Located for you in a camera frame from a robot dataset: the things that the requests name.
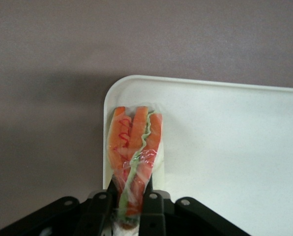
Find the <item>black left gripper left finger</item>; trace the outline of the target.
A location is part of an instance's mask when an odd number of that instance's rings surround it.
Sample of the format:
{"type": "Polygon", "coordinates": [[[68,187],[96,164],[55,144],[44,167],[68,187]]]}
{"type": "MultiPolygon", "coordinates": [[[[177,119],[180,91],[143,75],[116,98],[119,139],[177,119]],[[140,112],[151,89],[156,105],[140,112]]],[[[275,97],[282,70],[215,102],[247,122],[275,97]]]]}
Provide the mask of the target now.
{"type": "Polygon", "coordinates": [[[97,190],[83,202],[71,196],[58,200],[0,229],[0,236],[111,236],[117,188],[97,190]]]}

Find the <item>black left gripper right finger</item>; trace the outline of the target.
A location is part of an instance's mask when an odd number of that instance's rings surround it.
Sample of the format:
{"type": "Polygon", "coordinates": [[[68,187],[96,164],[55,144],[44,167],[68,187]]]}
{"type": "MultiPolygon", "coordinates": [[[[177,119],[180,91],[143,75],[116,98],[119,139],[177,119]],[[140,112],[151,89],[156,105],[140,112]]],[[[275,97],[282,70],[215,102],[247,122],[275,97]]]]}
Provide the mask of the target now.
{"type": "Polygon", "coordinates": [[[140,236],[247,236],[247,232],[192,197],[172,202],[149,181],[140,216],[140,236]]]}

